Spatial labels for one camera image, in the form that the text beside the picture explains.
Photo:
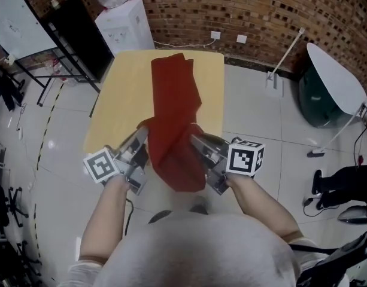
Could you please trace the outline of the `red cloth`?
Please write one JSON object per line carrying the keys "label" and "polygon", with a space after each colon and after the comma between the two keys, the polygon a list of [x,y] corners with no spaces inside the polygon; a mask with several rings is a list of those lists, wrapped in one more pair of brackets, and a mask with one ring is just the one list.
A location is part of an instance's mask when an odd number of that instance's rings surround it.
{"label": "red cloth", "polygon": [[205,169],[191,135],[201,135],[196,113],[202,101],[193,76],[193,60],[184,54],[151,61],[154,116],[148,128],[148,154],[154,171],[176,192],[205,187]]}

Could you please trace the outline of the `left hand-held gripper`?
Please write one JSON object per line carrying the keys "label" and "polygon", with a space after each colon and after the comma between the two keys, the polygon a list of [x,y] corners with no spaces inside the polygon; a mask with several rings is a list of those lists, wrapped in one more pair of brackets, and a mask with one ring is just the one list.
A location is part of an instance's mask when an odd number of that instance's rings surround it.
{"label": "left hand-held gripper", "polygon": [[130,184],[130,190],[138,196],[147,177],[145,166],[149,160],[146,144],[147,128],[142,126],[126,138],[117,149],[104,147],[87,156],[83,162],[96,184],[105,185],[114,176],[122,175]]}

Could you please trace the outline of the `white-handled broom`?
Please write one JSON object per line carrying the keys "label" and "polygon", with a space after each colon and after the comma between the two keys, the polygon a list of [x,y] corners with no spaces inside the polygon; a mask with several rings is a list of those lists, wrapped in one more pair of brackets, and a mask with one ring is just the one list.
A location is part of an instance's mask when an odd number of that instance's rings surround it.
{"label": "white-handled broom", "polygon": [[329,141],[327,142],[324,146],[318,147],[316,149],[311,150],[310,152],[307,153],[307,157],[308,158],[317,158],[317,157],[323,157],[327,147],[334,142],[340,135],[341,133],[353,122],[353,120],[357,117],[360,116],[360,113],[362,112],[362,105],[363,103],[366,101],[364,100],[360,106],[358,107],[357,111],[351,116],[351,118],[344,124],[344,126],[339,130],[339,132]]}

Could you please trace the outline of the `person's grey shirt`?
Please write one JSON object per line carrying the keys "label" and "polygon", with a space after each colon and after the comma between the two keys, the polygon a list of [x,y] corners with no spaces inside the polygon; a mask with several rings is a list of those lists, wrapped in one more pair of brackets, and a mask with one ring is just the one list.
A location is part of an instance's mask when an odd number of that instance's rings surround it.
{"label": "person's grey shirt", "polygon": [[104,265],[74,264],[59,287],[295,287],[323,258],[249,216],[176,212],[124,237]]}

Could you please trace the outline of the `black glass cabinet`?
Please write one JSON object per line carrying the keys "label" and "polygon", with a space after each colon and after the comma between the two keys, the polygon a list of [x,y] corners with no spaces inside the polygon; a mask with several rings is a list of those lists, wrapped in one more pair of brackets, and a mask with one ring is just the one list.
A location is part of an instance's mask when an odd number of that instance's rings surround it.
{"label": "black glass cabinet", "polygon": [[90,17],[82,0],[66,0],[51,10],[43,22],[65,41],[65,48],[75,55],[84,71],[101,80],[113,55],[109,51],[98,28]]}

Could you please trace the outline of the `white oval table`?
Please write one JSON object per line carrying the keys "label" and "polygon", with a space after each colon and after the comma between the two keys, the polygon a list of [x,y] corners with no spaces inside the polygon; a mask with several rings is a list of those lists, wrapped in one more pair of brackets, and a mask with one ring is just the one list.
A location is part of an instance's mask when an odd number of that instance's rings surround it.
{"label": "white oval table", "polygon": [[344,125],[367,101],[359,80],[327,52],[309,42],[307,62],[299,80],[299,105],[316,128]]}

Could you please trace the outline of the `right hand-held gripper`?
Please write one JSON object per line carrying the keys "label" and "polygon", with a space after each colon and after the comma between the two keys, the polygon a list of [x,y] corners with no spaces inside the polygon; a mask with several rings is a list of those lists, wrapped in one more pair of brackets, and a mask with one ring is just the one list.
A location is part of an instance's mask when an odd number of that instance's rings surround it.
{"label": "right hand-held gripper", "polygon": [[253,177],[262,167],[266,145],[235,138],[232,143],[221,137],[203,133],[191,135],[190,143],[203,161],[210,163],[207,184],[219,195],[227,189],[227,176],[231,173]]}

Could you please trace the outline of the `black office chair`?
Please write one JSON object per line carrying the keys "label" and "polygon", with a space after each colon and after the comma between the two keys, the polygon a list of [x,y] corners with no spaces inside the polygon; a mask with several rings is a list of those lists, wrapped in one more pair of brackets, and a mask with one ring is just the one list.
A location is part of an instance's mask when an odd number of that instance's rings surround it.
{"label": "black office chair", "polygon": [[16,224],[19,228],[22,228],[23,224],[19,222],[18,214],[25,218],[29,218],[29,215],[27,213],[24,213],[17,206],[17,198],[18,195],[22,193],[22,191],[22,187],[18,187],[16,189],[14,189],[13,187],[9,187],[8,197],[6,197],[3,187],[0,185],[0,226],[7,227],[10,224],[10,220],[8,217],[9,212],[14,217]]}

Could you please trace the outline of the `pile of clear plastic bottles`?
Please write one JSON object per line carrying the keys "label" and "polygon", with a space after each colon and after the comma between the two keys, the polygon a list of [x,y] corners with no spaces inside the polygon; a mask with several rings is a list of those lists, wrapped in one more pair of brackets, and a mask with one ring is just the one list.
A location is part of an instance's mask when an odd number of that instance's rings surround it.
{"label": "pile of clear plastic bottles", "polygon": [[64,84],[74,87],[77,82],[72,77],[67,77],[70,73],[61,64],[59,59],[52,59],[45,62],[45,69],[50,75],[55,75],[56,78]]}

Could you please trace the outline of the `black shoulder bag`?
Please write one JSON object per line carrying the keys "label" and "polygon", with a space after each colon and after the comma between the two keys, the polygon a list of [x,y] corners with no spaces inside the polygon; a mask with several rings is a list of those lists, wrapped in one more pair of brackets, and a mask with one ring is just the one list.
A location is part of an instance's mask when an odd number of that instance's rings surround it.
{"label": "black shoulder bag", "polygon": [[339,287],[347,269],[367,259],[367,231],[340,248],[323,249],[298,244],[291,244],[290,247],[295,252],[327,256],[302,271],[296,287]]}

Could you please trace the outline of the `white long-handled dustpan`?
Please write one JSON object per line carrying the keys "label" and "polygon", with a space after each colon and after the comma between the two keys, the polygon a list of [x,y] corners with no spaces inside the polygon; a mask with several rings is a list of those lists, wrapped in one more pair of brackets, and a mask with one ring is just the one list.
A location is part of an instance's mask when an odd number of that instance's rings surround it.
{"label": "white long-handled dustpan", "polygon": [[282,65],[288,54],[291,52],[292,48],[295,46],[299,38],[304,34],[305,28],[301,27],[297,36],[292,41],[291,45],[288,47],[280,61],[277,63],[272,71],[266,73],[266,93],[271,97],[283,97],[284,87],[283,79],[277,74],[278,68]]}

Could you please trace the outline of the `yellow black floor tape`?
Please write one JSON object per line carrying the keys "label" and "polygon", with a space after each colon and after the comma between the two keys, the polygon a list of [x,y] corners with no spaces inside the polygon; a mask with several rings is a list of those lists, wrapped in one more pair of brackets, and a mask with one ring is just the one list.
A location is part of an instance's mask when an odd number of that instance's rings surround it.
{"label": "yellow black floor tape", "polygon": [[[49,116],[48,116],[48,119],[47,119],[47,122],[46,122],[46,125],[45,125],[45,128],[44,128],[44,132],[43,132],[43,136],[42,136],[42,140],[41,140],[40,149],[38,151],[37,162],[36,162],[35,170],[34,170],[34,178],[35,178],[35,181],[37,180],[37,172],[39,171],[39,168],[40,168],[40,160],[41,160],[41,156],[42,156],[44,141],[45,141],[46,134],[47,134],[47,131],[48,131],[48,125],[49,125],[49,123],[51,121],[51,117],[52,117],[53,111],[55,109],[57,100],[58,100],[58,98],[59,98],[59,96],[60,96],[60,94],[62,92],[62,89],[63,89],[64,85],[65,85],[64,83],[62,83],[60,85],[59,91],[58,91],[58,93],[57,93],[57,95],[55,97],[55,100],[54,100],[53,105],[51,107],[51,110],[50,110],[50,113],[49,113]],[[37,259],[34,261],[34,263],[41,265],[42,264],[42,262],[41,262],[41,251],[40,251],[40,246],[39,246],[39,242],[38,242],[38,233],[37,233],[37,203],[36,202],[34,203],[33,223],[34,223],[35,244],[36,244],[36,248],[37,248]]]}

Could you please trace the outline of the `person's right forearm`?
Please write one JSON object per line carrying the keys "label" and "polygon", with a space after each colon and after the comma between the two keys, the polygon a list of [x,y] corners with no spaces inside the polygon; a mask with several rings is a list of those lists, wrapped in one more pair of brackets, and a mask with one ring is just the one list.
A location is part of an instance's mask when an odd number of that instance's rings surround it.
{"label": "person's right forearm", "polygon": [[245,215],[260,221],[287,243],[303,236],[292,214],[253,178],[228,173],[226,183]]}

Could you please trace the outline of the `person's left forearm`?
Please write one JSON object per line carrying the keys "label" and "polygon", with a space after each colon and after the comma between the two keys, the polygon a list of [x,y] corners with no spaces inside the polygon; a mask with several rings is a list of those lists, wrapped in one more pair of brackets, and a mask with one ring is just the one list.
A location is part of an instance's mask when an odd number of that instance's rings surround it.
{"label": "person's left forearm", "polygon": [[80,245],[80,261],[105,264],[123,236],[129,184],[122,175],[111,178],[101,193],[85,228]]}

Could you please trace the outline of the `whiteboard on black stand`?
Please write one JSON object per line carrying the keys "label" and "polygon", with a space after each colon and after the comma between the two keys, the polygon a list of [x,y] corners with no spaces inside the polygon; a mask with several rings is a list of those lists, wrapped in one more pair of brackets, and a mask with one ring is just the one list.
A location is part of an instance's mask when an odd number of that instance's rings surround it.
{"label": "whiteboard on black stand", "polygon": [[[37,105],[42,106],[45,91],[53,79],[74,79],[88,83],[99,93],[99,80],[84,65],[70,43],[51,23],[42,22],[28,0],[0,0],[0,46],[7,63],[16,65],[41,88]],[[34,54],[51,51],[60,61],[64,74],[35,76],[21,60]]]}

